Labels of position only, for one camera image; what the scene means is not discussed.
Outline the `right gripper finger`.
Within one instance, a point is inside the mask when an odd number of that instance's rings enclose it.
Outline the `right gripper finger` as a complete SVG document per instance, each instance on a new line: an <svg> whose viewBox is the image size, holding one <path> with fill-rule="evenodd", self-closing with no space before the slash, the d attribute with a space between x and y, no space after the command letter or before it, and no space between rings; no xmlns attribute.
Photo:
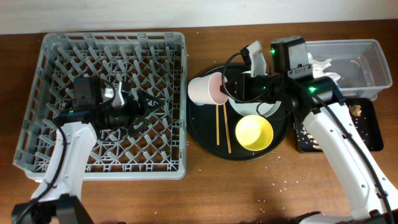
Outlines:
<svg viewBox="0 0 398 224"><path fill-rule="evenodd" d="M235 83L232 83L232 84L225 83L224 85L220 86L220 91L234 101L238 100L236 90L237 90L237 86Z"/></svg>
<svg viewBox="0 0 398 224"><path fill-rule="evenodd" d="M244 73L242 70L228 70L226 72L226 83L239 83L244 79Z"/></svg>

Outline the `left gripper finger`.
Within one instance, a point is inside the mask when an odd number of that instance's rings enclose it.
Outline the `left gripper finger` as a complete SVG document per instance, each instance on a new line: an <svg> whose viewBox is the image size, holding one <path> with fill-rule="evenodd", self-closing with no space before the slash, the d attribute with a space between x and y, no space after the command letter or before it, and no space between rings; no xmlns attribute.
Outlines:
<svg viewBox="0 0 398 224"><path fill-rule="evenodd" d="M161 105L153 106L149 108L145 108L143 110L143 114L139 114L133 121L129 124L127 129L127 134L129 137L133 137L136 133L139 133L146 129L148 125L151 124L151 121L147 119L148 116L151 116L152 113L162 108Z"/></svg>
<svg viewBox="0 0 398 224"><path fill-rule="evenodd" d="M161 108L164 106L165 101L148 94L146 91L137 93L137 104L140 108Z"/></svg>

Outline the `pink cup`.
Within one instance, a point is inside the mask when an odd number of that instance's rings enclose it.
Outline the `pink cup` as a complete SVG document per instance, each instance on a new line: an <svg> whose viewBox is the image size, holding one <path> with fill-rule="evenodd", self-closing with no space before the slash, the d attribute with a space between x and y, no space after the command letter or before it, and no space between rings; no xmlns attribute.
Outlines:
<svg viewBox="0 0 398 224"><path fill-rule="evenodd" d="M222 105L228 101L228 96L220 91L222 85L221 72L215 72L202 78L206 85L206 92L203 95L205 105Z"/></svg>

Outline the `grey plate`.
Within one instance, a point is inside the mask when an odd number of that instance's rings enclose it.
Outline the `grey plate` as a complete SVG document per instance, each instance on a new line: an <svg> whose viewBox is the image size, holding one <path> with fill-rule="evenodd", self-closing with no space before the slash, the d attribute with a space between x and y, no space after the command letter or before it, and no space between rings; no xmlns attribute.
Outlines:
<svg viewBox="0 0 398 224"><path fill-rule="evenodd" d="M261 115L264 117L270 117L280 107L279 101L275 101L274 103L265 103L264 98L252 103L237 103L231 98L228 98L228 101L232 109L242 116Z"/></svg>

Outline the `yellow bowl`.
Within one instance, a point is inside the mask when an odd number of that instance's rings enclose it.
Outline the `yellow bowl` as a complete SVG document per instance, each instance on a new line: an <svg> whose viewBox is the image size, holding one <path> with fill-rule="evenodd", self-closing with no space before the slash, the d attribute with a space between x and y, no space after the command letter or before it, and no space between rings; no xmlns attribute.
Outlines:
<svg viewBox="0 0 398 224"><path fill-rule="evenodd" d="M270 122L262 116L249 115L238 121L235 135L243 148L248 151L261 151L271 145L274 130Z"/></svg>

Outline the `white napkin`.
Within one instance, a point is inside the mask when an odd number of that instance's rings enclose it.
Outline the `white napkin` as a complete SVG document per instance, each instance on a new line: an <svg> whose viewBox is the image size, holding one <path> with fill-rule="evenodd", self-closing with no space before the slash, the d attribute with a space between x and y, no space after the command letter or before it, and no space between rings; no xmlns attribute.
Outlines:
<svg viewBox="0 0 398 224"><path fill-rule="evenodd" d="M308 62L312 65L313 77L330 77L335 83L341 78L336 72L327 72L326 69L331 67L332 59L328 58L324 61L314 60L311 53L307 54Z"/></svg>

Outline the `wooden chopstick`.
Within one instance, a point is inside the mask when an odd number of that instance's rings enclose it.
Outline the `wooden chopstick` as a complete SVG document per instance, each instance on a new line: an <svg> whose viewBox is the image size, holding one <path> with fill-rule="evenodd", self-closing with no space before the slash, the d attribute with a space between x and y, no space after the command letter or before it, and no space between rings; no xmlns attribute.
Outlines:
<svg viewBox="0 0 398 224"><path fill-rule="evenodd" d="M225 131L226 131L226 142L227 142L228 154L231 154L231 143L230 143L230 137L229 137L229 126L228 126L228 115L227 115L227 110L226 110L226 103L223 104L223 115L224 115L224 125L225 125Z"/></svg>
<svg viewBox="0 0 398 224"><path fill-rule="evenodd" d="M220 145L220 116L218 105L216 105L216 145Z"/></svg>

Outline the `food scraps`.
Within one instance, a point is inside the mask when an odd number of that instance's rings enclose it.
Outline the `food scraps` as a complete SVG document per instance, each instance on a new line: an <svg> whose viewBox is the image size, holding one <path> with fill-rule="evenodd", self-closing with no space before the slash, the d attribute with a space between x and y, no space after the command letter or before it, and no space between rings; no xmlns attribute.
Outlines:
<svg viewBox="0 0 398 224"><path fill-rule="evenodd" d="M359 105L348 105L353 124L359 130L359 120L362 117L362 107ZM294 118L294 130L296 133L297 150L299 152L322 152L317 140L310 134L297 118Z"/></svg>

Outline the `light blue cup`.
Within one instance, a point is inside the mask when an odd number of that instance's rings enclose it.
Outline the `light blue cup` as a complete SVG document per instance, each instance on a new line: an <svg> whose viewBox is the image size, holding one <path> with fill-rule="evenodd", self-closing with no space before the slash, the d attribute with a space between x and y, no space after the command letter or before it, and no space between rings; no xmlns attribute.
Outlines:
<svg viewBox="0 0 398 224"><path fill-rule="evenodd" d="M206 85L203 83L202 77L196 77L190 81L188 84L188 96L191 101L198 105L204 105L204 94L206 92Z"/></svg>

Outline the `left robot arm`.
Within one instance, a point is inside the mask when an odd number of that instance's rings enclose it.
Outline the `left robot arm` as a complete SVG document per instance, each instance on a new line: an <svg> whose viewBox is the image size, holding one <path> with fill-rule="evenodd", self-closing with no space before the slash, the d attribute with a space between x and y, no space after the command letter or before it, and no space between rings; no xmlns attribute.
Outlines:
<svg viewBox="0 0 398 224"><path fill-rule="evenodd" d="M92 223L80 201L87 160L103 130L124 129L130 137L145 129L147 119L163 107L164 100L145 91L136 97L129 85L117 85L100 77L76 78L72 108L53 121L57 128L55 148L43 181L27 203L14 206L13 223Z"/></svg>

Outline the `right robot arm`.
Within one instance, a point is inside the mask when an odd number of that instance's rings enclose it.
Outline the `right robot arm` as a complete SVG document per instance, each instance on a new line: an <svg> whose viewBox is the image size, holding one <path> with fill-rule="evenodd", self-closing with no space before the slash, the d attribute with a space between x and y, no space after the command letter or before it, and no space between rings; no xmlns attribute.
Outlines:
<svg viewBox="0 0 398 224"><path fill-rule="evenodd" d="M281 102L317 140L348 200L348 218L312 212L298 222L397 223L397 189L363 143L336 83L328 76L313 76L304 39L290 36L271 42L275 75L267 74L258 41L238 55L250 72L223 79L221 92L237 103Z"/></svg>

